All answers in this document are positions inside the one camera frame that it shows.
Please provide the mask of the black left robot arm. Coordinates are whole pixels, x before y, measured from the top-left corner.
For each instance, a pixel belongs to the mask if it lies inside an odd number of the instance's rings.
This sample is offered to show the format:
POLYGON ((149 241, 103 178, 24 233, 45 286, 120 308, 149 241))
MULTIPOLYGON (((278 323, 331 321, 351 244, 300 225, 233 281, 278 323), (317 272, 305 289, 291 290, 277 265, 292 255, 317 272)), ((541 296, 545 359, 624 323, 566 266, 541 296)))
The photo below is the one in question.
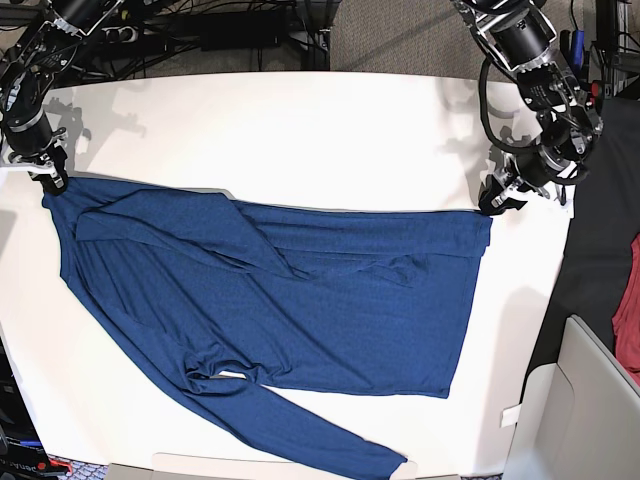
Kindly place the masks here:
POLYGON ((533 1, 455 1, 484 60, 478 80, 480 120, 502 163, 490 173, 478 197, 480 211, 497 216, 521 209, 531 198, 568 203, 567 191, 589 174, 587 158, 603 121, 594 95, 575 72, 582 40, 572 35, 567 49, 553 43, 557 32, 533 1), (496 68, 518 89, 540 134, 523 146, 499 139, 489 118, 488 76, 496 68))

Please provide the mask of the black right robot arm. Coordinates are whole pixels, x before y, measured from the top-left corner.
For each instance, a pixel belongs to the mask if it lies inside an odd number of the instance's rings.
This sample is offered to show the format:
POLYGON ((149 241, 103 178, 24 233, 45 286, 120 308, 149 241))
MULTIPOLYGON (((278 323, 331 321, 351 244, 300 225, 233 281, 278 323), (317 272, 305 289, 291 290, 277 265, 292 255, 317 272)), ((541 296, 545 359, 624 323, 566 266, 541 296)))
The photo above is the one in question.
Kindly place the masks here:
POLYGON ((25 171, 45 192, 60 195, 68 185, 66 129, 51 127, 44 100, 54 81, 75 61, 119 1, 46 1, 18 42, 1 58, 1 157, 7 171, 25 171))

